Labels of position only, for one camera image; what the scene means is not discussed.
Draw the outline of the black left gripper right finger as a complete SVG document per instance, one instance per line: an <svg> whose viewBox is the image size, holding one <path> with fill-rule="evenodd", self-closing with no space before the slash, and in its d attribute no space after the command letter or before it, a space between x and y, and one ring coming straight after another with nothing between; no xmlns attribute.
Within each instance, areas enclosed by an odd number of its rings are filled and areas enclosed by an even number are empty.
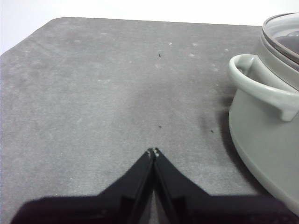
<svg viewBox="0 0 299 224"><path fill-rule="evenodd" d="M212 196L153 149L159 220L169 224L297 224L299 218L271 196Z"/></svg>

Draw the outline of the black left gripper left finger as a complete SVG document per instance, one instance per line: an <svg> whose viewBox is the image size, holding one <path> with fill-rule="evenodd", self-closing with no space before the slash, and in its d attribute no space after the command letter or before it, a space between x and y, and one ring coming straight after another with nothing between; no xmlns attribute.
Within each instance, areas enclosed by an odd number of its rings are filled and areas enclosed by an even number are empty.
<svg viewBox="0 0 299 224"><path fill-rule="evenodd" d="M24 203L13 224L138 224L151 201L154 152L148 149L95 196L44 197Z"/></svg>

